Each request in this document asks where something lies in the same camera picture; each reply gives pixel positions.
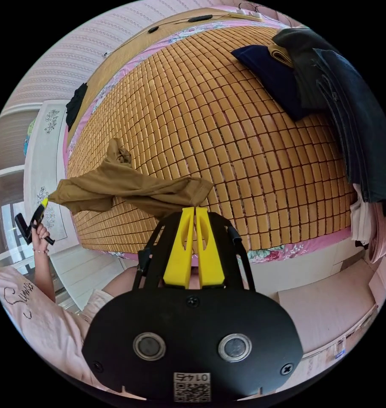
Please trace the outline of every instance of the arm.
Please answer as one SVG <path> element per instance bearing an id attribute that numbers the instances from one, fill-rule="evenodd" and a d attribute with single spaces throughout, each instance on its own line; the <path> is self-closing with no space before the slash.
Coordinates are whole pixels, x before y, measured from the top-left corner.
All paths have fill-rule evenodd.
<path id="1" fill-rule="evenodd" d="M 48 243 L 44 238 L 50 236 L 47 229 L 39 224 L 31 229 L 34 250 L 34 284 L 52 301 L 56 301 L 53 279 L 48 266 Z"/>
<path id="2" fill-rule="evenodd" d="M 53 278 L 51 277 L 50 268 L 48 267 L 48 255 L 34 253 L 34 284 L 48 297 L 51 301 L 56 301 L 54 292 Z"/>

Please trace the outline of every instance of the person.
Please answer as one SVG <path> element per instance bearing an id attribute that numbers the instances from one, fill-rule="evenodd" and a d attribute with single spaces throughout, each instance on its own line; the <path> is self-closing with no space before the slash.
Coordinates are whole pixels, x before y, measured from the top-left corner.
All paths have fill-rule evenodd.
<path id="1" fill-rule="evenodd" d="M 136 267 L 120 273 L 102 290 L 95 289 L 79 314 L 68 312 L 56 304 L 45 240 L 48 236 L 49 232 L 42 224 L 32 229 L 33 283 L 11 266 L 0 268 L 0 301 L 16 329 L 43 359 L 78 380 L 118 394 L 96 379 L 82 356 L 81 348 L 97 312 L 114 297 L 132 289 Z M 191 275 L 190 288 L 200 288 L 197 270 Z M 125 390 L 120 394 L 145 399 Z"/>

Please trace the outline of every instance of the bracelet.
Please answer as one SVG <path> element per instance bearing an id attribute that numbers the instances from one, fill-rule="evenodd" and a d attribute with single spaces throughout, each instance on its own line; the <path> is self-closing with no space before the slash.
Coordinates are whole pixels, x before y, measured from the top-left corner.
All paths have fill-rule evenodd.
<path id="1" fill-rule="evenodd" d="M 33 248 L 33 252 L 37 252 L 38 254 L 48 254 L 48 249 L 46 249 L 45 251 L 37 251 Z"/>

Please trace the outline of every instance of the hand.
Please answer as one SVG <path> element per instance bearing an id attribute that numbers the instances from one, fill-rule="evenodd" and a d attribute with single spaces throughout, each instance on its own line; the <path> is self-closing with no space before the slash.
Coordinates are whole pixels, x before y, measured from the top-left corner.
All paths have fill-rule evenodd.
<path id="1" fill-rule="evenodd" d="M 37 229 L 31 229 L 31 236 L 33 242 L 33 249 L 35 251 L 46 251 L 48 247 L 48 242 L 45 240 L 46 237 L 50 236 L 50 233 L 47 231 L 47 228 L 43 224 L 39 224 Z"/>

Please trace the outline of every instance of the black tool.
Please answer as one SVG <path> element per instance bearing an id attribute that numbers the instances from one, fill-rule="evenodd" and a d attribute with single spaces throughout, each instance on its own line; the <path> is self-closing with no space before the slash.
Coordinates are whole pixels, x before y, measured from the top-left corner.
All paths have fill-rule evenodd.
<path id="1" fill-rule="evenodd" d="M 43 220 L 44 217 L 44 211 L 47 208 L 48 204 L 48 199 L 45 198 L 41 204 L 38 206 L 36 211 L 33 214 L 33 217 L 30 220 L 30 224 L 27 226 L 26 221 L 24 220 L 24 217 L 22 213 L 19 213 L 15 216 L 14 220 L 16 222 L 16 225 L 20 231 L 20 233 L 23 235 L 24 240 L 26 241 L 26 244 L 29 245 L 32 242 L 32 235 L 31 235 L 31 229 L 34 228 L 35 230 L 37 229 L 38 225 L 40 222 Z M 44 238 L 50 245 L 54 245 L 55 240 L 51 239 L 50 237 Z"/>
<path id="2" fill-rule="evenodd" d="M 157 25 L 156 27 L 152 27 L 148 30 L 148 34 L 152 34 L 154 33 L 157 29 L 159 28 L 159 26 Z"/>
<path id="3" fill-rule="evenodd" d="M 203 21 L 203 20 L 210 20 L 213 18 L 212 14 L 207 14 L 205 16 L 197 16 L 197 17 L 192 17 L 187 20 L 188 23 L 195 23 L 196 21 Z"/>

